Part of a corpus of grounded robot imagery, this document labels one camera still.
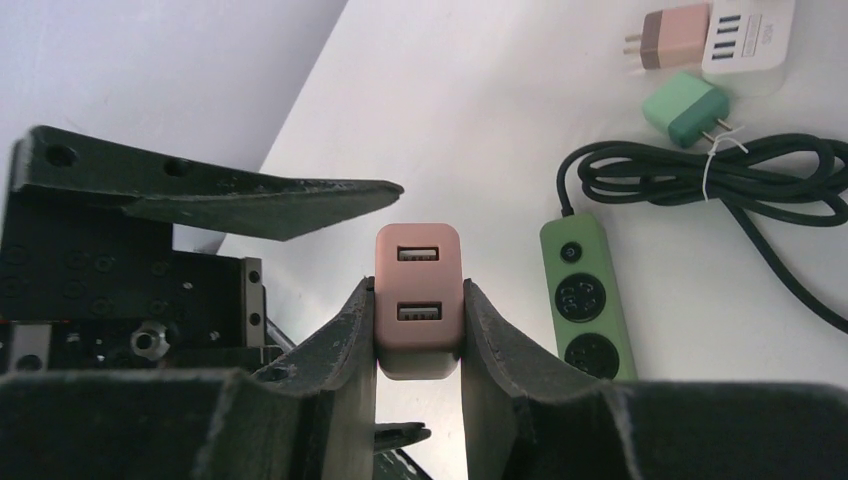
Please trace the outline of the green charger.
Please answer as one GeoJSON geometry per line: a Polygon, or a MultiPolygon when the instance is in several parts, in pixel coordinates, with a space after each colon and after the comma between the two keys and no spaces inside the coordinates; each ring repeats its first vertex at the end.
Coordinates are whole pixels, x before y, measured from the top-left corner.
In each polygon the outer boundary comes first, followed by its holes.
{"type": "Polygon", "coordinates": [[[721,89],[690,73],[679,72],[642,103],[645,120],[680,148],[712,135],[730,114],[730,97],[721,89]]]}

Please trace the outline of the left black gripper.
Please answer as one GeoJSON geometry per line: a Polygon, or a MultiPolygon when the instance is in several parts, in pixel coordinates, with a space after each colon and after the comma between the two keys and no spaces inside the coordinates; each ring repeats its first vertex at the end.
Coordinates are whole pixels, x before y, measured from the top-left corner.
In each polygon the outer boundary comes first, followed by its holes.
{"type": "Polygon", "coordinates": [[[9,187],[5,371],[257,370],[294,347],[267,317],[260,260],[177,251],[170,224],[287,241],[404,192],[386,180],[238,170],[46,125],[15,143],[9,187]]]}

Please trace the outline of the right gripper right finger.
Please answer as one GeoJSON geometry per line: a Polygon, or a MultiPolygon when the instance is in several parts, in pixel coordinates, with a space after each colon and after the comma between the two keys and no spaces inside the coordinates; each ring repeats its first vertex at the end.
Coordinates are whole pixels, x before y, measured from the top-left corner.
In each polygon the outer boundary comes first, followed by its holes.
{"type": "Polygon", "coordinates": [[[847,393],[824,384],[608,381],[464,283],[472,479],[843,479],[847,393]]]}

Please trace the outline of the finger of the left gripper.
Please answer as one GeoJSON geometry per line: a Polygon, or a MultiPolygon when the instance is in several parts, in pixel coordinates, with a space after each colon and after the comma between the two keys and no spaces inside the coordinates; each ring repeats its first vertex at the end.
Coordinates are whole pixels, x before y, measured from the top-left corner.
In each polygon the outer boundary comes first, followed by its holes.
{"type": "Polygon", "coordinates": [[[432,431],[423,422],[379,423],[374,427],[374,453],[402,449],[431,435],[432,431]]]}

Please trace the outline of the pink charger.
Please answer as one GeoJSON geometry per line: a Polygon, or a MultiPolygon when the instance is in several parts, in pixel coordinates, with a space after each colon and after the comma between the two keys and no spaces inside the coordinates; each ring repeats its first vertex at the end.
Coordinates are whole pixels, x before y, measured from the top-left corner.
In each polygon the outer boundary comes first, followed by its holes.
{"type": "Polygon", "coordinates": [[[646,71],[699,63],[711,7],[707,3],[656,10],[645,15],[641,32],[625,37],[625,55],[639,57],[646,71]]]}
{"type": "Polygon", "coordinates": [[[445,223],[395,223],[376,237],[374,337],[395,381],[440,380],[465,337],[461,244],[445,223]]]}

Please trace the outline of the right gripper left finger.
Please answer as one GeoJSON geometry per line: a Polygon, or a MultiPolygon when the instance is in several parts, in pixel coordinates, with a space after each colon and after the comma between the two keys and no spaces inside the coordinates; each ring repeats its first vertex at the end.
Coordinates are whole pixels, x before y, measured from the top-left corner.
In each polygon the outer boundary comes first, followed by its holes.
{"type": "Polygon", "coordinates": [[[368,479],[374,282],[289,354],[240,369],[1,380],[5,479],[368,479]]]}

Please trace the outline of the white power strip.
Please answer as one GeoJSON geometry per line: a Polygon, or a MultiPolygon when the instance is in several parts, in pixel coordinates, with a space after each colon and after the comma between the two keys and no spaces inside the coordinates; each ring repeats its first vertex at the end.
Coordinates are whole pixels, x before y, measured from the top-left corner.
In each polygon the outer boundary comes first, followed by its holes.
{"type": "Polygon", "coordinates": [[[737,97],[778,91],[786,77],[795,10],[795,0],[713,1],[702,77],[737,97]]]}

